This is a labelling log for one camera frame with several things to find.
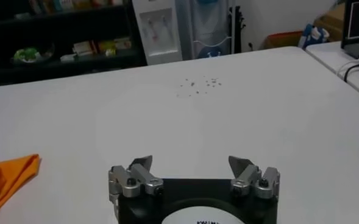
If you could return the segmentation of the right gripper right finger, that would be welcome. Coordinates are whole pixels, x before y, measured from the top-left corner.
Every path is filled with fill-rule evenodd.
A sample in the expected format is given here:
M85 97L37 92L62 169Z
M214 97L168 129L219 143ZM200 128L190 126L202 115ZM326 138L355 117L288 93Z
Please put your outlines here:
M279 199L280 172L268 167L264 172L249 159L229 156L229 165L234 175L231 193L235 197L254 194L262 200Z

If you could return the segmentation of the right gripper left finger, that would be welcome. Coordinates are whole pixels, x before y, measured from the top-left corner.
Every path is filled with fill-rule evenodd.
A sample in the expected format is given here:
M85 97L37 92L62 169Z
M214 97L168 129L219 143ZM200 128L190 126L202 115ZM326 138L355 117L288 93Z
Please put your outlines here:
M120 195L126 198L162 195L164 182L150 173L151 166L152 155L134 159L128 168L112 166L108 171L109 200L114 203Z

